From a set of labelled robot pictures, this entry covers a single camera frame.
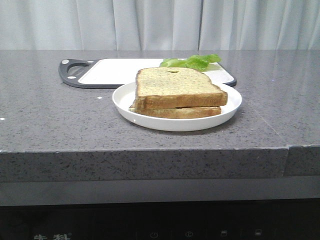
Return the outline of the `bread slice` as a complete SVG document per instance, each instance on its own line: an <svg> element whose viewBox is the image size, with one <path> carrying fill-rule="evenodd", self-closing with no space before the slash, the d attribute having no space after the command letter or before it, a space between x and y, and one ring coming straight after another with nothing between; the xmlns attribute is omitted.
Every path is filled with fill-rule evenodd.
<svg viewBox="0 0 320 240"><path fill-rule="evenodd" d="M219 107L228 93L204 73L183 67L152 67L138 71L132 107L141 110Z"/></svg>
<svg viewBox="0 0 320 240"><path fill-rule="evenodd" d="M134 101L128 110L144 116L165 119L196 119L222 113L219 105L201 101Z"/></svg>

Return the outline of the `white cutting board black rim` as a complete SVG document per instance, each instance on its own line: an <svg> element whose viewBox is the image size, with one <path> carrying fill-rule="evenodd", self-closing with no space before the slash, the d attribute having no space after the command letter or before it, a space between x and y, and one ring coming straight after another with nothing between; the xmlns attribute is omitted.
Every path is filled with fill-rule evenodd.
<svg viewBox="0 0 320 240"><path fill-rule="evenodd" d="M116 89L135 81L140 69L159 67L162 58L64 59L58 73L62 81L83 89Z"/></svg>

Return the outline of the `grey curtain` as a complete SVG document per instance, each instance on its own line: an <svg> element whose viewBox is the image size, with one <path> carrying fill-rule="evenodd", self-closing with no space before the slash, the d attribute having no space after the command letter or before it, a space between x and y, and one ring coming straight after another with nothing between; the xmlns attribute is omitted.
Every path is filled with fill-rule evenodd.
<svg viewBox="0 0 320 240"><path fill-rule="evenodd" d="M317 0L3 0L2 50L318 50Z"/></svg>

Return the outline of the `white round plate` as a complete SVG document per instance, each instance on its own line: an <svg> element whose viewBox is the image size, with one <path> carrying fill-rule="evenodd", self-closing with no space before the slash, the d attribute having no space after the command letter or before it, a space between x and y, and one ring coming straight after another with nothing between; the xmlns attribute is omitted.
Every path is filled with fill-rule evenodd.
<svg viewBox="0 0 320 240"><path fill-rule="evenodd" d="M112 100L118 112L128 121L149 129L169 131L169 132L188 132L199 131L219 126L230 120L242 103L241 94L223 83L218 83L221 90L227 92L227 104L221 107L221 114L193 119L169 119L141 115L129 111L129 106L135 99L136 84L134 82L118 87L112 94Z"/></svg>

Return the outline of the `black appliance control panel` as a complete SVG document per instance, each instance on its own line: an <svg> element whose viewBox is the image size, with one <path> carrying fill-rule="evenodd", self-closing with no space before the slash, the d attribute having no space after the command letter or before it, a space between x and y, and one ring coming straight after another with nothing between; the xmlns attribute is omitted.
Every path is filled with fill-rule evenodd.
<svg viewBox="0 0 320 240"><path fill-rule="evenodd" d="M317 240L319 199L3 206L3 240Z"/></svg>

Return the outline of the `green lettuce leaf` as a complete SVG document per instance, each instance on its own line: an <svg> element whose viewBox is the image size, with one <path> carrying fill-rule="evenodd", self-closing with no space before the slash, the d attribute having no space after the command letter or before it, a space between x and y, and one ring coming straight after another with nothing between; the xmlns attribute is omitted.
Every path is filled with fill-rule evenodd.
<svg viewBox="0 0 320 240"><path fill-rule="evenodd" d="M166 68L189 68L200 72L205 72L209 64L220 62L221 58L217 54L192 55L187 59L166 58L160 63L160 67Z"/></svg>

